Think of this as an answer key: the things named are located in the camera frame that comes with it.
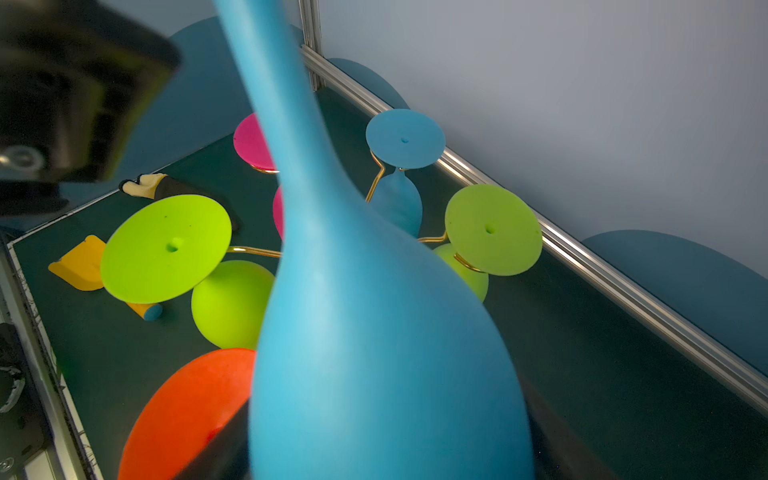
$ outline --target hole in disc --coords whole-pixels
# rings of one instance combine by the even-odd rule
[[[174,238],[173,240],[168,242],[168,245],[165,246],[165,250],[167,250],[168,253],[177,252],[179,248],[181,248],[182,243],[183,242],[181,238]]]

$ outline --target blue semicircle panel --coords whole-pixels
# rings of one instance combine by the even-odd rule
[[[616,230],[583,244],[768,374],[768,279],[704,245]]]

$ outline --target yellow block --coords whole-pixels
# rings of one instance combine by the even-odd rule
[[[106,246],[95,235],[88,235],[61,260],[48,265],[48,269],[78,290],[98,290],[104,286],[101,282],[101,257]]]

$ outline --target orange disc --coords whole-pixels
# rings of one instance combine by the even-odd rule
[[[256,352],[207,353],[173,374],[128,436],[118,480],[168,480],[186,467],[250,398]]]

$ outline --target metal frame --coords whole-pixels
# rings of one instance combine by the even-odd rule
[[[299,1],[301,5],[305,2],[316,0]],[[314,23],[319,24],[319,19],[316,18]],[[316,49],[304,45],[301,52],[304,64],[312,73],[317,74],[331,88],[368,115],[374,116],[392,109],[318,54]],[[467,185],[498,185],[450,148],[445,149],[437,165]],[[544,234],[545,249],[549,253],[768,417],[768,378],[765,375],[613,268],[539,212],[535,213]]]
[[[304,32],[304,45],[322,57],[320,10],[317,0],[299,0],[299,13],[301,15],[301,29]],[[325,82],[323,82],[322,77],[310,71],[310,85],[316,91],[318,88],[325,87]]]
[[[51,426],[53,447],[41,455],[45,455],[51,478],[55,480],[101,478],[95,462],[89,462],[88,457],[92,457],[92,452],[88,454],[88,439],[77,413],[72,411],[74,404],[71,403],[63,377],[56,373],[45,328],[34,303],[29,303],[30,294],[23,277],[15,273],[20,269],[12,248],[9,253],[10,259],[5,252],[0,253],[0,302],[5,303],[8,315],[6,318],[5,314],[0,313],[0,320],[12,323],[18,331],[35,387]],[[17,265],[11,266],[9,260]],[[37,465],[36,475],[39,475],[39,469]]]

